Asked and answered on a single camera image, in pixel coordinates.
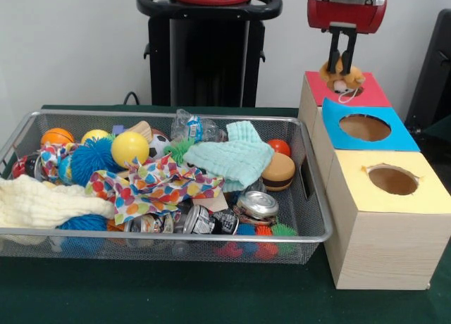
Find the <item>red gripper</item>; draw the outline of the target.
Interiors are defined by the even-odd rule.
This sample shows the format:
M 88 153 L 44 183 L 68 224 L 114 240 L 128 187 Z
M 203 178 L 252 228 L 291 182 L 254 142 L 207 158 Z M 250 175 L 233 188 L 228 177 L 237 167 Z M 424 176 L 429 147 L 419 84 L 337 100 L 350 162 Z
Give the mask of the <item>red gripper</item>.
M 309 26 L 329 30 L 332 34 L 326 70 L 335 74 L 340 57 L 338 43 L 340 33 L 348 37 L 346 50 L 342 53 L 343 75 L 349 75 L 352 67 L 357 33 L 373 34 L 383 21 L 388 0 L 308 0 Z

